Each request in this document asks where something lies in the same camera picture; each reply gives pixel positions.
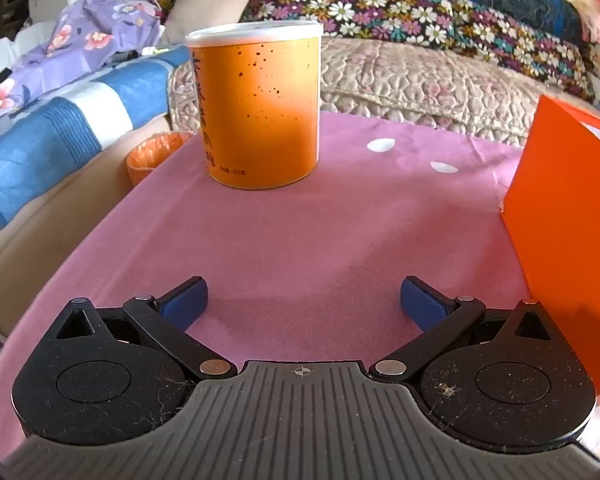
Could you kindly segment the pink floral tablecloth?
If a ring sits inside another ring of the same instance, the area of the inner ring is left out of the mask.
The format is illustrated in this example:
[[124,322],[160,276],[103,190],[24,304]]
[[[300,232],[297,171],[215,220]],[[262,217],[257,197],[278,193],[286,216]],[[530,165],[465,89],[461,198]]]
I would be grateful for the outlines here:
[[0,457],[23,434],[10,390],[65,304],[117,307],[194,275],[209,304],[190,332],[236,364],[361,360],[417,335],[399,289],[510,309],[528,290],[500,217],[519,148],[346,114],[321,117],[321,159],[284,188],[241,191],[187,142],[125,197],[46,283],[0,354]]

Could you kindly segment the orange cardboard box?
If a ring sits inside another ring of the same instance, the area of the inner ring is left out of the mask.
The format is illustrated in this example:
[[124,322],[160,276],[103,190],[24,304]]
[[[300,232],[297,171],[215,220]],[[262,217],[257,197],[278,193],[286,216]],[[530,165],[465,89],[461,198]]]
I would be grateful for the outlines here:
[[600,117],[541,96],[501,216],[600,400]]

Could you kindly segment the orange waste bin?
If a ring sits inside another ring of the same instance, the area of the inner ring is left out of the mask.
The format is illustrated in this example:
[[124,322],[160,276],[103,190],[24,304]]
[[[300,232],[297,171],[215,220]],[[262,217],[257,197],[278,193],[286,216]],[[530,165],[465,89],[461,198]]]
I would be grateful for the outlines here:
[[163,132],[138,144],[125,157],[126,172],[132,185],[140,184],[192,137],[187,132]]

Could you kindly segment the blue striped quilt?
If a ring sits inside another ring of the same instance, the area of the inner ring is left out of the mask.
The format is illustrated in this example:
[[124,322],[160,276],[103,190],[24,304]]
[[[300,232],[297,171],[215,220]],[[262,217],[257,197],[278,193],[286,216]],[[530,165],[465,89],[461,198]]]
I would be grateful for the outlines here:
[[79,79],[0,118],[0,231],[31,200],[83,168],[127,133],[169,110],[171,73],[186,47]]

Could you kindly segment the beige quilted bedspread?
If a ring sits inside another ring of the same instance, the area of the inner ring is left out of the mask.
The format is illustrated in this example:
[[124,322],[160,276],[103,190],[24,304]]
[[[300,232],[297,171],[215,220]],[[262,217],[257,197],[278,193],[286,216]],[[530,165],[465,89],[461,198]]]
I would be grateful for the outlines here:
[[[175,128],[201,131],[192,59],[170,80]],[[326,38],[321,44],[320,112],[412,122],[524,145],[541,96],[600,117],[600,104],[513,70],[409,44]]]

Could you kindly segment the orange cylindrical canister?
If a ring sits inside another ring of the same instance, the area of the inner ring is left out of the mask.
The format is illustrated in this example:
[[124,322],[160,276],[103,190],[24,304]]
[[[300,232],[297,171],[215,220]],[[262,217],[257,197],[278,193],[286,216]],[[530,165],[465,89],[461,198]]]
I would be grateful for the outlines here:
[[215,181],[269,190],[315,169],[322,37],[323,26],[314,21],[219,25],[186,36]]

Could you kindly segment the right floral pillow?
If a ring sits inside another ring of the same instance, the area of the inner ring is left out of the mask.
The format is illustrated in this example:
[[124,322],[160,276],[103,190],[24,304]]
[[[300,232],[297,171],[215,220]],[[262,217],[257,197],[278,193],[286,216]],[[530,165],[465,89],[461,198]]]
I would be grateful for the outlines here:
[[580,49],[549,32],[471,0],[451,0],[454,51],[549,84],[591,102],[592,82]]

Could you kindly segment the floral pillow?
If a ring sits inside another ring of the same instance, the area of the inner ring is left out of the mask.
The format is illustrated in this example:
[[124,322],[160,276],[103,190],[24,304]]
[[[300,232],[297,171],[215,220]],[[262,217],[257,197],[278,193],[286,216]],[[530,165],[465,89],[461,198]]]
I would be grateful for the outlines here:
[[549,84],[591,102],[592,82],[580,49],[549,32],[471,0],[451,0],[454,51]]
[[314,21],[331,37],[437,50],[455,39],[451,0],[249,0],[242,20]]

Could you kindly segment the purple floral blanket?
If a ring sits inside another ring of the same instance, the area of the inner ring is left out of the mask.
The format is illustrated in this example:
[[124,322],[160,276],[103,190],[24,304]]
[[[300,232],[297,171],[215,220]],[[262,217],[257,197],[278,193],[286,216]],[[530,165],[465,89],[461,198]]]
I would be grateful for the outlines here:
[[96,72],[115,54],[153,47],[157,8],[144,0],[78,0],[62,10],[50,39],[0,72],[0,118]]

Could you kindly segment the left floral pillow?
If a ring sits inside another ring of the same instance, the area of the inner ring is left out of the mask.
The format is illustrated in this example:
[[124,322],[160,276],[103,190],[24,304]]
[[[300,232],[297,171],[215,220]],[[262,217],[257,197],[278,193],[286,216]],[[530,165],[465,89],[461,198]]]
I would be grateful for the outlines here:
[[242,20],[314,21],[331,37],[437,50],[455,39],[451,0],[249,0]]

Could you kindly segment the beige cushion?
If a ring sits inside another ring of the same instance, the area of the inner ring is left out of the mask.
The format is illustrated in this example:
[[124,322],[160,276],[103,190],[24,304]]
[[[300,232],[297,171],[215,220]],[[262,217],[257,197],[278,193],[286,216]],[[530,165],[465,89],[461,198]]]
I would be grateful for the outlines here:
[[175,0],[162,26],[159,44],[182,44],[198,29],[239,22],[249,0]]

